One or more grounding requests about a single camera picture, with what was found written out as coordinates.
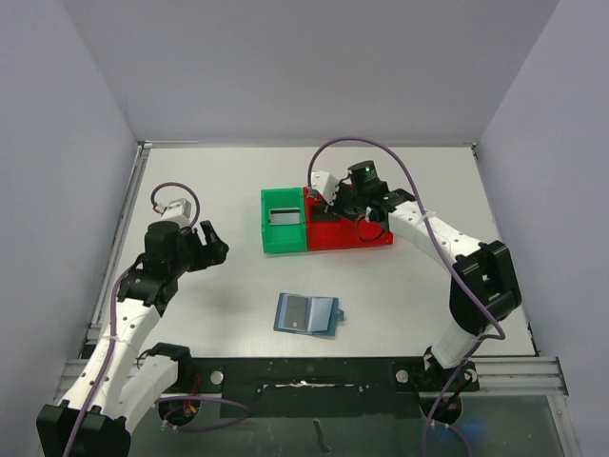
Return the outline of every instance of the gray object in green bin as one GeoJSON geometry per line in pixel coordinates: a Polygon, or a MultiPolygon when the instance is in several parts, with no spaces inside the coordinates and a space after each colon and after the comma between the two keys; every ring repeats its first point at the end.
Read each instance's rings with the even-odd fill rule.
{"type": "Polygon", "coordinates": [[[265,253],[306,251],[303,188],[263,189],[260,193],[265,253]]]}

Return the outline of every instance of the metal frame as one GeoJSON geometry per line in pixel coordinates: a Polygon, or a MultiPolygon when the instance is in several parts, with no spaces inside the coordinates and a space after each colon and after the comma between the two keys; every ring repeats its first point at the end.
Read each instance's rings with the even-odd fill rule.
{"type": "MultiPolygon", "coordinates": [[[[311,145],[311,141],[306,142],[266,142],[256,146],[290,146],[311,145]]],[[[396,144],[392,146],[403,147],[462,147],[469,146],[472,149],[475,159],[475,146],[477,144],[462,143],[452,145],[418,145],[418,144],[396,144]]],[[[146,169],[147,159],[151,149],[181,149],[204,146],[218,146],[214,144],[206,145],[201,142],[140,142],[138,144],[137,155],[133,165],[133,170],[128,183],[128,191],[125,203],[121,210],[118,227],[114,236],[111,253],[108,260],[108,267],[104,276],[104,282],[100,291],[95,310],[92,315],[91,325],[88,330],[86,344],[96,344],[101,332],[102,319],[104,313],[104,303],[108,302],[111,291],[112,278],[116,273],[120,254],[125,243],[128,225],[131,219],[135,200],[142,183],[142,178],[146,169]]],[[[490,395],[490,396],[522,396],[522,395],[545,395],[552,411],[555,427],[560,438],[560,443],[566,457],[580,457],[577,439],[569,414],[566,409],[565,395],[568,395],[566,384],[560,370],[558,358],[552,357],[489,357],[474,358],[481,390],[478,392],[464,392],[463,395],[490,395]]],[[[63,393],[73,384],[74,380],[82,372],[86,360],[68,360],[62,374],[56,398],[61,398],[63,393]]]]}

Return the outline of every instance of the gray wall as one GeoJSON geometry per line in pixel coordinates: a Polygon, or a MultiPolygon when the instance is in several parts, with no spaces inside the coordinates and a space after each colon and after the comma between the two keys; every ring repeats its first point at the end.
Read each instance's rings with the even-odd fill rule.
{"type": "Polygon", "coordinates": [[[0,6],[0,455],[35,419],[95,305],[135,142],[60,0],[0,6]]]}
{"type": "Polygon", "coordinates": [[[65,0],[141,140],[480,139],[558,0],[65,0]]]}
{"type": "Polygon", "coordinates": [[[609,448],[609,3],[562,0],[481,139],[480,165],[584,455],[609,448]]]}

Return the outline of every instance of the robotic arm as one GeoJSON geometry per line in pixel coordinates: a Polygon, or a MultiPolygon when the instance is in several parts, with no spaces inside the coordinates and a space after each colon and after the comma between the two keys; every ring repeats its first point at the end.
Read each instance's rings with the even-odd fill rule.
{"type": "MultiPolygon", "coordinates": [[[[403,189],[389,190],[371,160],[348,169],[351,186],[325,171],[311,173],[311,187],[327,209],[351,221],[365,217],[405,238],[444,267],[424,219],[428,218],[442,251],[461,279],[497,320],[521,304],[521,293],[509,250],[500,241],[485,244],[452,228],[429,211],[421,214],[415,198],[403,189]]],[[[450,288],[452,322],[427,352],[429,366],[453,368],[491,326],[453,279],[450,288]]]]}
{"type": "Polygon", "coordinates": [[[164,392],[188,392],[193,383],[190,350],[159,343],[135,376],[128,379],[133,362],[150,331],[159,322],[186,272],[222,264],[228,245],[209,221],[201,223],[203,245],[196,228],[189,226],[190,204],[171,202],[160,222],[145,236],[145,252],[125,273],[118,290],[116,336],[107,327],[88,363],[58,406],[45,405],[36,426],[46,457],[62,457],[85,408],[69,455],[122,457],[128,455],[130,433],[164,392]],[[110,341],[114,348],[106,361],[110,341]],[[98,374],[105,378],[90,402],[86,399],[98,374]]]}

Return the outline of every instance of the red box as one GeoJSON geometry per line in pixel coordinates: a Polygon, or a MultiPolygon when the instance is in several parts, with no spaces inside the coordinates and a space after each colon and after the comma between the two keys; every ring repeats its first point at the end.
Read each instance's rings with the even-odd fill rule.
{"type": "Polygon", "coordinates": [[[307,188],[303,188],[303,196],[306,250],[370,248],[393,244],[393,234],[385,232],[381,235],[381,226],[364,220],[352,222],[335,214],[324,213],[322,203],[308,197],[307,188]]]}

